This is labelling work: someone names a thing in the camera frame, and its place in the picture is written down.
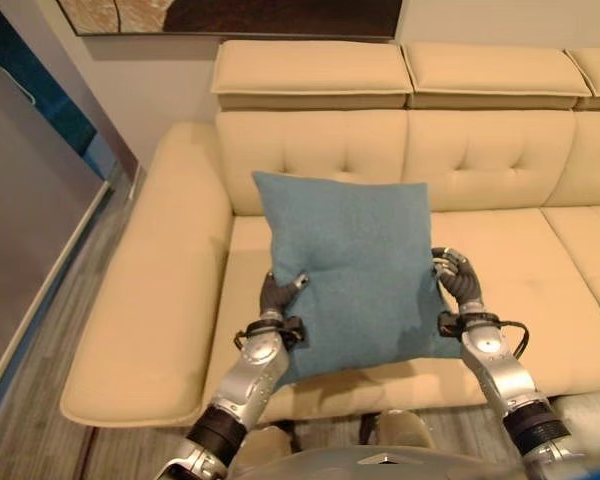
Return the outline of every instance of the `wooden floor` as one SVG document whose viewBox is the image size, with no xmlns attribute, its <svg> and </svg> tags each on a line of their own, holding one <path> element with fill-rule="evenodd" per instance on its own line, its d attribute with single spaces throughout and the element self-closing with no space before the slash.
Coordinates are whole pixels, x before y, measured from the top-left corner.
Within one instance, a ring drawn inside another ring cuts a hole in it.
<svg viewBox="0 0 600 480">
<path fill-rule="evenodd" d="M 0 413 L 0 479 L 72 479 L 91 432 L 58 402 L 86 315 L 131 209 L 128 181 L 116 191 L 69 269 Z M 418 412 L 441 450 L 514 464 L 519 456 L 485 407 Z M 355 444 L 355 417 L 299 422 L 303 449 Z M 84 478 L 151 479 L 186 428 L 98 430 Z"/>
</svg>

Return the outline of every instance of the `teal cushion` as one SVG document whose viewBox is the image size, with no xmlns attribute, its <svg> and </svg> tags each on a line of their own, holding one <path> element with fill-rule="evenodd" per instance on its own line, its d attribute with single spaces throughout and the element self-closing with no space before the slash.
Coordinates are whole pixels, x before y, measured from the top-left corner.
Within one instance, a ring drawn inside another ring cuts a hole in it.
<svg viewBox="0 0 600 480">
<path fill-rule="evenodd" d="M 279 284 L 309 285 L 287 309 L 308 339 L 281 384 L 417 357 L 458 357 L 437 333 L 427 186 L 354 185 L 256 172 Z"/>
</svg>

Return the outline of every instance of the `sofa armrest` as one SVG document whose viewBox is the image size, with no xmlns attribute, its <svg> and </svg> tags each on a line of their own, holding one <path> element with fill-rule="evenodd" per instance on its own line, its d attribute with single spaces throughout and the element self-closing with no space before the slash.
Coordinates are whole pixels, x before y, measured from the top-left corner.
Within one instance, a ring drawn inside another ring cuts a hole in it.
<svg viewBox="0 0 600 480">
<path fill-rule="evenodd" d="M 96 426 L 197 414 L 233 215 L 215 130 L 181 123 L 160 142 L 109 264 L 60 402 Z"/>
</svg>

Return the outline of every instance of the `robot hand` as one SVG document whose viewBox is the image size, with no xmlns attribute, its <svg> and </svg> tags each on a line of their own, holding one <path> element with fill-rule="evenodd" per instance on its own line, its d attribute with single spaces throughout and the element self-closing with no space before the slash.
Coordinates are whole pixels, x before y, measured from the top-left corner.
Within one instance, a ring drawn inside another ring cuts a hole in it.
<svg viewBox="0 0 600 480">
<path fill-rule="evenodd" d="M 460 313 L 483 312 L 480 282 L 469 260 L 452 248 L 432 248 L 431 253 L 436 275 L 458 302 Z"/>
<path fill-rule="evenodd" d="M 260 290 L 260 315 L 273 314 L 282 319 L 287 306 L 296 295 L 307 285 L 309 277 L 301 273 L 291 283 L 279 287 L 273 272 L 267 272 Z"/>
</svg>

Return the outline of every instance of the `gray door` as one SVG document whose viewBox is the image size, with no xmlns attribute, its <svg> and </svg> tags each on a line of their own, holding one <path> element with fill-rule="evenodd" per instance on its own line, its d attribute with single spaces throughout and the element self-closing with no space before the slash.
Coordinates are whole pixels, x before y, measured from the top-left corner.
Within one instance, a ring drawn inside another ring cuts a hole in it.
<svg viewBox="0 0 600 480">
<path fill-rule="evenodd" d="M 101 186 L 0 70 L 0 358 Z"/>
</svg>

